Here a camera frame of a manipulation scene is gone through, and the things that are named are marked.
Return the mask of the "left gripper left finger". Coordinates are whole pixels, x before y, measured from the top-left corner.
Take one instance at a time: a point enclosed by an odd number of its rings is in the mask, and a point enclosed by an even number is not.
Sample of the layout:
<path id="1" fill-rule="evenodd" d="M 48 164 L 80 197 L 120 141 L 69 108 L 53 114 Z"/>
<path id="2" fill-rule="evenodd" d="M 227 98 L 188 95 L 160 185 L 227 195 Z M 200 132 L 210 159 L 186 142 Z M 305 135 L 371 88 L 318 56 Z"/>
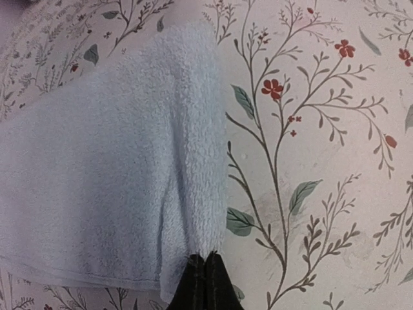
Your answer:
<path id="1" fill-rule="evenodd" d="M 167 310 L 203 310 L 205 261 L 198 254 L 188 257 L 182 277 Z"/>

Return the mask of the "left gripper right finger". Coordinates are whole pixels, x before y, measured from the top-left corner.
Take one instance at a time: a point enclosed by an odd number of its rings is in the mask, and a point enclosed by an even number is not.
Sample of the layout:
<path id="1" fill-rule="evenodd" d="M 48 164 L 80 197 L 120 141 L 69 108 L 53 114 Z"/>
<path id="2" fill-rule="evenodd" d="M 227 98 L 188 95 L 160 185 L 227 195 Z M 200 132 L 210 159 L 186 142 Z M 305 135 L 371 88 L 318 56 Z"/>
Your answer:
<path id="1" fill-rule="evenodd" d="M 243 310 L 220 254 L 206 259 L 206 309 Z"/>

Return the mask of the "light blue cloth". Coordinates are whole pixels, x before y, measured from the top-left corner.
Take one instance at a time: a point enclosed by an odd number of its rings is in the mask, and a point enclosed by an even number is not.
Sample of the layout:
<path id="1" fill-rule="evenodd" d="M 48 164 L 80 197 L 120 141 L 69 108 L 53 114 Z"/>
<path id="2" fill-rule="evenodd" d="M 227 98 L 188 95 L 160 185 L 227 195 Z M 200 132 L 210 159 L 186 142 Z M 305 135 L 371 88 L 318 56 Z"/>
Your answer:
<path id="1" fill-rule="evenodd" d="M 157 290 L 226 227 L 212 29 L 172 26 L 1 125 L 1 265 L 59 286 Z"/>

